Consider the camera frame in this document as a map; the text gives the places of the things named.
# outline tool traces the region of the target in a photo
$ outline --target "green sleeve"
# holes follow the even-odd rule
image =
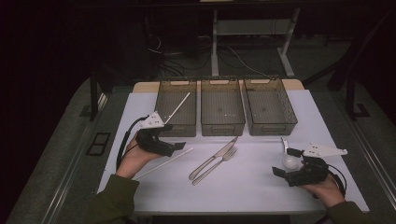
[[[328,210],[334,224],[371,224],[374,221],[353,202],[339,203]]]
[[[125,223],[134,211],[139,182],[111,175],[105,189],[90,202],[84,223]]]

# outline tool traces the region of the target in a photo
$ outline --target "metal fork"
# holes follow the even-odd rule
[[[229,161],[233,155],[235,154],[237,148],[236,147],[232,147],[226,154],[224,154],[224,156],[222,156],[221,161],[219,161],[218,163],[214,164],[212,167],[210,167],[207,171],[205,171],[203,174],[201,174],[200,176],[198,176],[196,179],[194,179],[192,181],[193,185],[197,185],[202,179],[204,179],[208,174],[210,174],[210,172],[212,172],[216,167],[218,167],[222,162],[224,161]]]

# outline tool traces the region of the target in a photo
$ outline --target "white table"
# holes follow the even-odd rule
[[[291,135],[286,136],[290,147],[305,149],[310,142],[335,147],[309,91],[288,91],[290,102],[298,119]],[[126,103],[120,127],[106,164],[98,191],[102,191],[111,174],[115,173],[116,158],[125,132],[138,118],[154,110],[156,92],[136,89]],[[194,147],[190,153],[158,170],[139,178],[140,186],[134,196],[137,216],[159,215],[291,215],[324,213],[319,200],[303,189],[290,188],[288,183],[272,173],[272,166],[282,165],[283,145],[280,136],[250,136],[248,126],[235,144],[234,158],[224,162],[197,186],[189,174],[201,163],[221,149],[233,137],[203,137],[200,125],[200,95],[197,98],[197,135],[189,138],[162,138],[165,142],[187,142],[182,151]],[[135,125],[132,133],[138,130]],[[170,160],[168,157],[151,161],[139,174]],[[346,177],[346,199],[359,208],[369,208],[361,196],[350,172],[340,156],[325,158]]]

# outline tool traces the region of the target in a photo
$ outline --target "plastic bin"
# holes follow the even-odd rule
[[[201,124],[203,136],[240,136],[245,114],[237,77],[202,77]]]
[[[194,137],[196,135],[196,77],[163,77],[158,89],[155,110],[166,122],[188,93],[189,97],[167,122],[172,124],[170,131],[160,137]]]
[[[244,77],[244,107],[250,135],[289,135],[297,118],[280,78]]]

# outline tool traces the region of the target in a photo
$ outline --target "chopstick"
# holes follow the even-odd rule
[[[183,153],[180,153],[179,155],[175,156],[174,158],[170,159],[169,161],[166,161],[166,162],[164,162],[163,164],[160,164],[160,165],[158,165],[158,166],[152,168],[151,170],[149,170],[149,171],[143,173],[142,175],[139,175],[138,177],[135,178],[135,180],[138,179],[138,178],[140,178],[140,177],[142,177],[142,176],[144,176],[144,175],[147,175],[147,174],[149,174],[149,173],[151,173],[151,172],[157,170],[158,168],[160,168],[160,167],[166,165],[167,163],[169,163],[169,162],[171,162],[171,161],[176,160],[177,158],[180,158],[180,157],[186,155],[187,153],[191,152],[193,149],[194,149],[194,147],[190,148],[189,150],[187,150],[187,151],[185,151],[185,152],[183,152]]]
[[[178,111],[178,109],[183,105],[183,103],[187,100],[187,97],[189,97],[189,95],[191,94],[191,92],[187,93],[187,95],[184,97],[184,99],[181,101],[181,103],[176,107],[175,111],[171,114],[171,116],[169,116],[169,118],[166,120],[165,124],[168,123],[169,119],[171,119],[175,113]]]

